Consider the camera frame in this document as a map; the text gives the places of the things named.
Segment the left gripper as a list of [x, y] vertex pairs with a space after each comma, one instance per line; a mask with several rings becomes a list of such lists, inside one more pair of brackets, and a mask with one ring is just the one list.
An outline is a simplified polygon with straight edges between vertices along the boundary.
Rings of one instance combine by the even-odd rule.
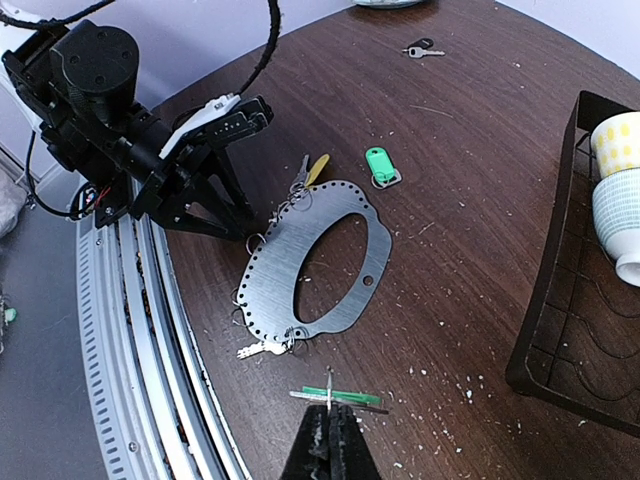
[[[214, 187], [209, 180], [214, 178]], [[254, 219], [225, 148], [187, 147], [185, 154], [155, 169], [130, 207], [166, 230], [237, 241]]]

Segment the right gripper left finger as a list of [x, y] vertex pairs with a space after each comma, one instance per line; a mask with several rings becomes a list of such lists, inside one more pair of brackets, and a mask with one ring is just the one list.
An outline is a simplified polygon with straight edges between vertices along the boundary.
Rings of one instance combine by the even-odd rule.
[[286, 460], [281, 479], [330, 478], [329, 420], [327, 408], [309, 406], [302, 418]]

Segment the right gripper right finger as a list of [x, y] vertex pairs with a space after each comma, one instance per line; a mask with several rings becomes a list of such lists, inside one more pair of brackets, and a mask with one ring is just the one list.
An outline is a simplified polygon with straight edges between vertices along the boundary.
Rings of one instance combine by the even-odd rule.
[[335, 404], [329, 412], [331, 479], [377, 479], [381, 476], [350, 406]]

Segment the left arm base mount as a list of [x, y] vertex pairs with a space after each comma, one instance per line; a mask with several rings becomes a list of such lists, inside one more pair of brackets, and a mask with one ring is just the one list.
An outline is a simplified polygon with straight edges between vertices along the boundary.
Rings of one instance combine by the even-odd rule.
[[120, 175], [104, 188], [98, 188], [91, 182], [84, 184], [77, 192], [67, 211], [48, 205], [36, 192], [35, 181], [31, 174], [31, 159], [34, 151], [36, 132], [31, 131], [25, 163], [25, 178], [29, 190], [28, 198], [46, 212], [69, 221], [79, 221], [93, 214], [95, 226], [102, 228], [127, 213], [132, 198], [132, 186], [128, 178]]

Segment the yellow tagged key bunch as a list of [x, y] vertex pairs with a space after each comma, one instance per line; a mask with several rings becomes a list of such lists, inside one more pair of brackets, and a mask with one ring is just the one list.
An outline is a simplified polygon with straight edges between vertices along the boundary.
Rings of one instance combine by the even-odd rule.
[[294, 181], [289, 188], [289, 199], [299, 199], [305, 195], [308, 189], [320, 176], [323, 169], [330, 161], [330, 155], [325, 153], [314, 162], [310, 162], [310, 155], [306, 154]]

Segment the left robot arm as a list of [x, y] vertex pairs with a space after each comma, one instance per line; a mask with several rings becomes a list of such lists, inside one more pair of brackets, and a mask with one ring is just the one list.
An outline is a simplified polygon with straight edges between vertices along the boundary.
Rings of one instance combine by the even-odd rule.
[[214, 98], [178, 129], [135, 98], [139, 49], [126, 31], [84, 20], [3, 33], [1, 61], [50, 154], [95, 188], [97, 227], [123, 216], [225, 240], [244, 238], [252, 216], [226, 152], [265, 127], [261, 98]]

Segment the green tagged key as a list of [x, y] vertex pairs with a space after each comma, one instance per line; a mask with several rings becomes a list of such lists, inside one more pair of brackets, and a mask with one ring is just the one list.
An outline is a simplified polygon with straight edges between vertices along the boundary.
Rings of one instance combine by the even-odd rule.
[[389, 410], [383, 407], [382, 399], [380, 397], [366, 393], [339, 390], [329, 391], [328, 389], [323, 388], [303, 386], [300, 391], [290, 391], [289, 396], [317, 403], [328, 403], [331, 401], [332, 403], [340, 403], [359, 410], [384, 415], [389, 413]]
[[365, 152], [365, 159], [371, 171], [371, 183], [375, 188], [385, 189], [402, 181], [401, 173], [384, 148], [369, 148]]

